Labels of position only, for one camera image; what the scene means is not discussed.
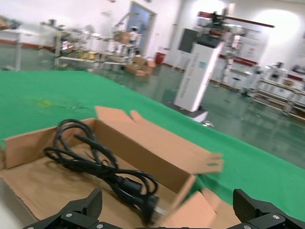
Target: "green cloth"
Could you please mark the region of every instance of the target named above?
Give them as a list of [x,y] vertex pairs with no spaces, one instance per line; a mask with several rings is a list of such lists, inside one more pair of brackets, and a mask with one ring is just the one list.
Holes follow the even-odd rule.
[[232,191],[242,188],[305,221],[303,169],[103,77],[84,72],[0,72],[0,99],[0,138],[54,126],[67,118],[95,117],[96,105],[137,110],[153,123],[224,155],[223,172],[198,175],[194,190],[210,188],[232,203]]

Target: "door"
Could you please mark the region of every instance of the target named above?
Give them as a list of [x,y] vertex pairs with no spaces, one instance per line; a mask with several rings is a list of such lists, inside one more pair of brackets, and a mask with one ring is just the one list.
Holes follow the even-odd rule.
[[146,51],[145,48],[150,36],[150,29],[155,14],[135,2],[132,3],[131,12],[132,14],[128,19],[126,30],[131,31],[131,27],[133,26],[138,28],[138,33],[141,37],[138,49],[140,53],[143,54]]

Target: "black power cable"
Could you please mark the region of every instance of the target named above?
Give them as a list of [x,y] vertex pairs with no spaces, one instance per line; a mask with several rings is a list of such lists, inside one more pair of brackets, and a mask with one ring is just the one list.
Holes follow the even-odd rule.
[[[74,135],[74,137],[91,147],[92,160],[74,153],[65,139],[63,139],[63,133],[72,128],[78,128],[84,132],[85,136]],[[97,142],[94,132],[85,123],[75,119],[68,119],[59,123],[53,147],[45,148],[44,153],[47,157],[67,169],[88,173],[103,179],[121,200],[141,210],[145,223],[151,221],[154,208],[159,200],[154,195],[158,190],[158,182],[145,172],[119,168],[113,153]],[[107,160],[100,160],[100,154],[104,155]],[[142,184],[132,179],[118,176],[118,174],[132,175],[142,181]]]

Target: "factory floor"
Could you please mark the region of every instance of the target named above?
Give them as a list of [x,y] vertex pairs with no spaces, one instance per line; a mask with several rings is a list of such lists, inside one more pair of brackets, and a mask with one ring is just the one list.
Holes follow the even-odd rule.
[[[14,49],[0,46],[0,67],[12,65]],[[26,71],[88,70],[90,64],[61,62],[59,69],[53,67],[52,55],[45,52],[38,57],[38,51],[22,51],[21,69]],[[160,65],[150,77],[136,77],[113,69],[94,70],[95,74],[113,80],[144,96],[164,103],[175,98],[183,74]],[[204,95],[202,106],[209,111],[207,120],[214,130],[236,137],[270,154],[305,168],[305,124],[283,116],[270,107],[256,104],[250,98],[224,88],[215,88],[210,83]]]

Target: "cardboard carton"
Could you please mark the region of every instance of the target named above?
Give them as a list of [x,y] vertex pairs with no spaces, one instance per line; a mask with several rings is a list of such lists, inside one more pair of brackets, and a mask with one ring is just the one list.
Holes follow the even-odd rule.
[[146,72],[141,70],[140,66],[137,64],[127,64],[125,65],[125,70],[135,76],[145,76]]
[[145,63],[145,72],[147,75],[151,75],[153,72],[153,69],[156,67],[156,62],[155,61],[147,61]]
[[122,44],[128,44],[130,41],[130,34],[129,32],[118,31],[114,36],[114,40]]
[[[136,111],[96,107],[98,119],[84,120],[98,141],[112,150],[121,168],[138,169],[154,176],[160,186],[158,206],[167,214],[184,200],[195,181],[194,174],[220,172],[220,154],[186,141],[145,120]],[[44,219],[58,213],[69,201],[86,197],[96,188],[103,189],[103,210],[99,220],[133,229],[143,227],[137,213],[121,203],[105,182],[88,174],[79,174],[44,157],[56,128],[48,128],[5,139],[6,170],[0,175],[33,216]],[[87,145],[74,138],[78,129],[65,132],[64,139],[76,153],[85,155]]]
[[0,31],[1,30],[7,30],[9,28],[8,24],[5,22],[5,20],[0,16]]
[[165,218],[161,227],[225,229],[240,223],[232,206],[210,190],[203,189]]
[[141,75],[150,75],[153,72],[153,69],[156,67],[156,63],[154,61],[147,61],[145,58],[141,56],[135,56],[132,58],[133,64],[126,65],[126,71],[132,73],[134,75],[139,76],[138,70],[141,70]]

